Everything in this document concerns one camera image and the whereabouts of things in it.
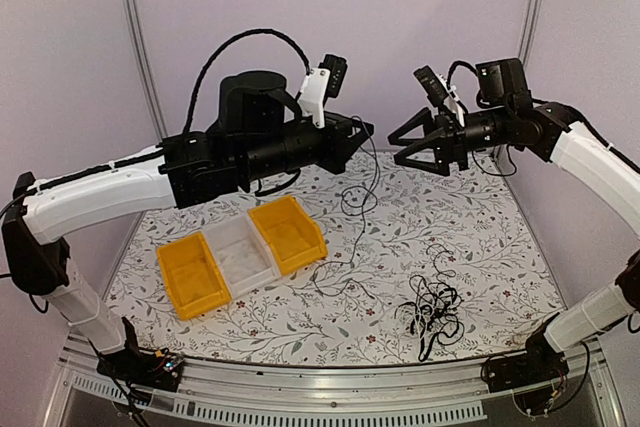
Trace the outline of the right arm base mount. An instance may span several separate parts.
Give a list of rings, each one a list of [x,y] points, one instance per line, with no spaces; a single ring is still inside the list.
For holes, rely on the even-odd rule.
[[[495,355],[481,366],[480,378],[491,393],[531,387],[546,382],[546,387],[516,394],[514,403],[525,415],[549,414],[565,391],[569,366],[563,353],[556,352],[544,337],[550,320],[538,327],[525,341],[525,350],[517,355]]]

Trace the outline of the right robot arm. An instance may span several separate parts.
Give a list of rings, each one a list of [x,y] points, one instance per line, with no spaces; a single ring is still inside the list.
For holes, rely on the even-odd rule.
[[[639,230],[636,164],[577,109],[534,98],[519,59],[483,62],[471,71],[479,84],[476,112],[461,103],[450,76],[428,66],[415,71],[431,105],[388,135],[388,142],[400,149],[396,164],[447,176],[451,164],[467,169],[469,155],[479,150],[528,150],[581,181],[632,231]],[[539,382],[567,349],[606,332],[638,309],[639,256],[633,254],[612,283],[548,319],[527,339],[517,374],[524,382]]]

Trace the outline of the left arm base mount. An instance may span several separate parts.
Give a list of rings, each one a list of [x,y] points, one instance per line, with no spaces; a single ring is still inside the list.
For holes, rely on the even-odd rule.
[[[184,370],[184,357],[168,348],[154,352],[141,350],[133,325],[125,317],[122,322],[124,347],[115,353],[100,354],[97,372],[127,385],[176,392]]]

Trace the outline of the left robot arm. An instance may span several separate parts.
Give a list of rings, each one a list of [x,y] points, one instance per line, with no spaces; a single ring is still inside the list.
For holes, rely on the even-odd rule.
[[[276,72],[250,70],[222,80],[218,116],[203,131],[180,133],[134,155],[54,179],[26,172],[1,211],[9,274],[22,292],[43,298],[108,357],[128,381],[148,373],[126,322],[71,268],[66,235],[129,214],[200,205],[261,179],[296,176],[309,165],[344,172],[373,127],[326,109],[348,68],[328,54],[306,66],[296,93]]]

